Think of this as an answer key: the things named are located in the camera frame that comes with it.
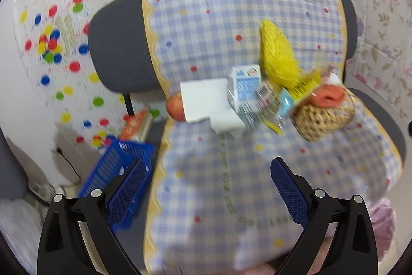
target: chair leg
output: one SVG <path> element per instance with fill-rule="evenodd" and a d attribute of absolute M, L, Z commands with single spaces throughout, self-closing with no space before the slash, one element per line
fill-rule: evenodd
<path fill-rule="evenodd" d="M 134 116 L 133 105 L 131 104 L 130 94 L 123 94 L 124 104 L 126 104 L 127 113 L 129 116 Z"/>

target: power cord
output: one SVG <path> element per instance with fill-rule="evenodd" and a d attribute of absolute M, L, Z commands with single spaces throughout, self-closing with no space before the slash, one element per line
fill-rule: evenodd
<path fill-rule="evenodd" d="M 81 182 L 81 181 L 82 181 L 82 178 L 81 178 L 80 175 L 77 173 L 77 171 L 76 171 L 75 168 L 73 167 L 72 163 L 71 163 L 69 160 L 67 160 L 67 158 L 64 156 L 64 154 L 63 154 L 63 152 L 61 151 L 61 148 L 60 148 L 60 147 L 57 147 L 56 152 L 59 153 L 59 154 L 63 157 L 63 159 L 65 159 L 65 160 L 69 163 L 70 167 L 72 167 L 73 171 L 75 172 L 75 174 L 76 174 L 76 175 L 78 176 L 78 178 L 79 178 L 79 181 L 78 181 L 78 182 Z"/>

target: blue dot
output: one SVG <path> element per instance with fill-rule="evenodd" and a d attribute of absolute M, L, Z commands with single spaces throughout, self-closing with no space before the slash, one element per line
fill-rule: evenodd
<path fill-rule="evenodd" d="M 60 37 L 60 31 L 58 29 L 55 29 L 52 34 L 50 34 L 50 39 L 58 39 Z"/>
<path fill-rule="evenodd" d="M 39 25 L 40 21 L 42 20 L 42 16 L 40 15 L 40 13 L 36 16 L 36 18 L 34 18 L 34 25 Z"/>
<path fill-rule="evenodd" d="M 61 54 L 54 54 L 54 63 L 61 62 Z"/>
<path fill-rule="evenodd" d="M 89 45 L 87 44 L 81 44 L 79 46 L 79 53 L 82 55 L 86 55 L 89 52 Z"/>
<path fill-rule="evenodd" d="M 43 76 L 42 76 L 42 79 L 41 79 L 41 82 L 42 82 L 42 84 L 43 84 L 44 86 L 49 85 L 49 83 L 50 83 L 50 77 L 48 77 L 47 75 L 43 75 Z"/>

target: white wall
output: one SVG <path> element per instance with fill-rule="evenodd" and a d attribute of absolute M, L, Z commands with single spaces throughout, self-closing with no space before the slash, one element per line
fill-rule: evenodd
<path fill-rule="evenodd" d="M 52 152 L 57 128 L 21 62 L 14 35 L 13 0 L 0 1 L 0 43 L 0 126 L 14 143 L 12 150 L 38 180 L 43 172 L 52 185 L 76 181 L 70 166 Z"/>

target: plastic package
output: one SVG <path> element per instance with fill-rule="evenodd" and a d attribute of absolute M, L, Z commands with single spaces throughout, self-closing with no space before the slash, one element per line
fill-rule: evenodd
<path fill-rule="evenodd" d="M 0 231 L 19 263 L 30 275 L 36 275 L 42 233 L 36 209 L 23 199 L 0 199 Z"/>

